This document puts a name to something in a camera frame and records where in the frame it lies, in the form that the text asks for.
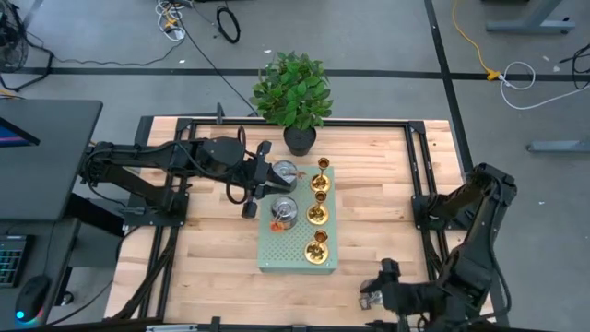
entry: gold candlestick holder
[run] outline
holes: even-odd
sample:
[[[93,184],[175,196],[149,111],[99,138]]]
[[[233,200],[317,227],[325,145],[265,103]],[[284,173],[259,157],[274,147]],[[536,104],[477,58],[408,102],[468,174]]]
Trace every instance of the gold candlestick holder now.
[[[324,206],[326,197],[323,191],[315,193],[315,204],[307,209],[307,220],[313,225],[324,225],[328,221],[329,212]]]
[[[328,259],[328,246],[325,243],[328,239],[328,234],[319,230],[313,236],[314,241],[307,243],[305,246],[305,259],[312,264],[323,264]]]
[[[324,174],[324,171],[330,166],[330,160],[328,158],[320,158],[317,164],[320,167],[320,173],[313,176],[310,186],[314,192],[327,192],[330,190],[330,178]]]

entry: butcher block tabletop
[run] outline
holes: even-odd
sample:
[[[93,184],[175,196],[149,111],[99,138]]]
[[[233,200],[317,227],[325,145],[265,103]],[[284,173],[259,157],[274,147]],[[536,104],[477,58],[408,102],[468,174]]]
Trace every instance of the butcher block tabletop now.
[[[148,144],[174,139],[177,117],[155,117]],[[426,137],[438,192],[463,184],[453,136],[447,121],[425,120]],[[225,184],[192,178],[185,225],[181,227],[171,275],[166,323],[363,326],[381,319],[395,321],[383,307],[362,311],[359,288],[373,279],[383,258],[399,262],[402,282],[427,281],[420,233],[414,226],[410,198],[414,193],[404,130],[393,127],[326,126],[307,156],[289,153],[283,129],[246,125],[247,148],[272,142],[266,161],[291,160],[313,166],[321,157],[334,167],[338,269],[331,275],[262,273],[256,264],[258,219],[242,219],[242,205],[233,205]],[[196,137],[236,136],[236,125],[204,125]],[[428,193],[418,137],[414,139],[423,191]],[[163,185],[166,175],[143,170],[141,177]],[[242,189],[233,188],[236,197]],[[142,227],[124,240],[105,316],[122,309],[146,274],[153,227]],[[162,237],[163,248],[168,240]],[[463,241],[464,231],[446,233],[449,250]],[[432,236],[434,246],[436,238]],[[159,280],[152,291],[156,299]],[[150,302],[149,315],[157,301]],[[491,312],[488,301],[482,313]],[[409,317],[411,326],[418,318]]]

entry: potted plant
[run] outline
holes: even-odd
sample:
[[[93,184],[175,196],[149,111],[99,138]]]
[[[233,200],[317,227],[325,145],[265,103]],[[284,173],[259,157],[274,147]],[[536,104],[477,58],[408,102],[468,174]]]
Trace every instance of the potted plant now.
[[[250,102],[270,124],[283,125],[283,137],[289,151],[304,156],[317,137],[315,127],[323,126],[323,117],[330,116],[329,83],[322,61],[310,60],[304,53],[286,55],[266,66],[266,77],[258,72],[260,83],[254,85]]]

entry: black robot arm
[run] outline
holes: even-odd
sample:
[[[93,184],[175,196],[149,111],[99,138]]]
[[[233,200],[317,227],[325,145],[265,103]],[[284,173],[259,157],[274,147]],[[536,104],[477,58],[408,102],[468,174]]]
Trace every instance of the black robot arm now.
[[[478,313],[498,269],[492,245],[506,208],[515,196],[512,176],[487,164],[479,164],[467,176],[466,184],[450,195],[432,196],[423,211],[432,220],[450,220],[465,208],[474,203],[477,205],[464,242],[449,254],[437,280],[420,284],[400,283],[397,262],[385,259],[379,277],[363,284],[360,292],[380,291],[385,309],[400,317],[432,313],[434,316],[426,326],[427,331],[460,331],[471,323],[485,321],[491,315],[478,316]]]
[[[271,143],[263,141],[255,153],[246,150],[243,128],[238,131],[237,138],[221,136],[175,140],[158,147],[99,142],[95,147],[88,148],[80,176],[91,189],[99,183],[112,183],[145,200],[147,211],[131,209],[133,214],[157,213],[182,221],[188,205],[186,189],[189,184],[180,181],[178,190],[173,190],[172,184],[156,186],[129,172],[126,167],[160,169],[181,180],[193,176],[205,177],[225,183],[230,201],[245,203],[242,216],[253,218],[256,199],[292,190],[265,161],[270,148]],[[241,199],[231,196],[231,185],[243,188]]]

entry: concrete floor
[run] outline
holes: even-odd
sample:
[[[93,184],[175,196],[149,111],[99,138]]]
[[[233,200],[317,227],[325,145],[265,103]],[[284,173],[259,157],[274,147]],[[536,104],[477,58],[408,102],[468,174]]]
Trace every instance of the concrete floor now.
[[[516,18],[536,2],[462,1],[457,18],[480,44],[487,64],[496,70],[512,61],[525,61],[541,74],[553,74],[555,65],[560,68],[558,74],[570,74],[569,65],[557,63],[587,44],[590,6],[586,1],[563,2],[550,17],[569,16],[576,21],[578,27],[565,36],[514,36],[484,29],[485,19]],[[33,3],[20,1],[24,15]],[[475,50],[454,30],[451,5],[448,0],[434,2],[450,70],[481,73]],[[45,0],[29,31],[60,58],[144,62],[162,56],[172,46],[157,31],[154,6],[145,0],[128,0],[124,6],[115,0]],[[217,6],[215,2],[197,4],[210,18]],[[230,7],[242,26],[242,40],[235,45],[213,38],[216,31],[208,23],[195,12],[184,10],[189,32],[219,68],[263,67],[272,59],[264,50],[297,50],[324,60],[330,69],[440,70],[422,1],[253,0],[230,1]],[[31,52],[27,66],[42,66],[43,61],[40,54]],[[188,41],[168,59],[150,67],[209,68]],[[6,78],[16,84],[30,76]],[[248,97],[255,77],[228,80]],[[440,79],[334,77],[331,81],[334,116],[451,118]],[[590,261],[584,258],[590,247],[584,209],[590,197],[590,180],[585,175],[590,159],[585,155],[531,155],[525,145],[533,139],[587,137],[588,93],[535,110],[516,111],[503,103],[498,82],[455,81],[454,88],[474,162],[485,161],[512,174],[519,187],[495,245],[513,295],[511,326],[583,329],[585,309],[590,307],[586,296],[590,292]],[[508,98],[514,104],[529,105],[572,89],[571,82],[541,82],[529,91],[509,91]],[[211,112],[218,101],[228,115],[249,112],[218,77],[54,75],[22,95],[103,101],[94,138],[115,142],[131,142],[142,115]],[[116,188],[102,186],[100,191],[126,198],[125,192]],[[77,192],[89,196],[83,187],[77,187]],[[112,271],[102,269],[92,282],[104,285],[111,277]],[[91,296],[82,279],[73,276],[71,289],[84,295],[66,308],[53,310],[52,318],[76,309]],[[105,303],[103,296],[71,322],[99,320]]]

